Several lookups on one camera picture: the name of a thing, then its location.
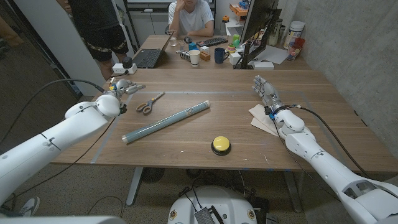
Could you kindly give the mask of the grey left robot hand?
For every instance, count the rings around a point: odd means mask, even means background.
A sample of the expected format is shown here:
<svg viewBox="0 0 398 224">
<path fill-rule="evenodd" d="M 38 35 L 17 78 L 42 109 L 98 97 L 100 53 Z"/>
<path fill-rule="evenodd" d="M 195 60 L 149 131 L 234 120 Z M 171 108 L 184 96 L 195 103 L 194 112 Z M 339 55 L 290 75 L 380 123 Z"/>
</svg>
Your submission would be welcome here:
<svg viewBox="0 0 398 224">
<path fill-rule="evenodd" d="M 131 95 L 145 87 L 145 85 L 138 85 L 130 80 L 120 79 L 116 84 L 110 86 L 106 94 L 112 95 L 120 100 L 123 95 Z"/>
</svg>

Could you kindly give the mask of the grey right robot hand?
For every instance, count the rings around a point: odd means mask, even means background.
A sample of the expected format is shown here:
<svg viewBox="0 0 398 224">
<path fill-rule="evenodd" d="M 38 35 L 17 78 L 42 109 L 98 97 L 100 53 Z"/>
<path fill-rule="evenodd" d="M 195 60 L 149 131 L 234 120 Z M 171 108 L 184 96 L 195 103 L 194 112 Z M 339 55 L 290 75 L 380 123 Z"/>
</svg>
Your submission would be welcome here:
<svg viewBox="0 0 398 224">
<path fill-rule="evenodd" d="M 267 114 L 276 115 L 280 110 L 285 109 L 277 90 L 266 79 L 256 75 L 253 81 L 252 89 L 261 97 L 264 105 L 270 108 Z"/>
</svg>

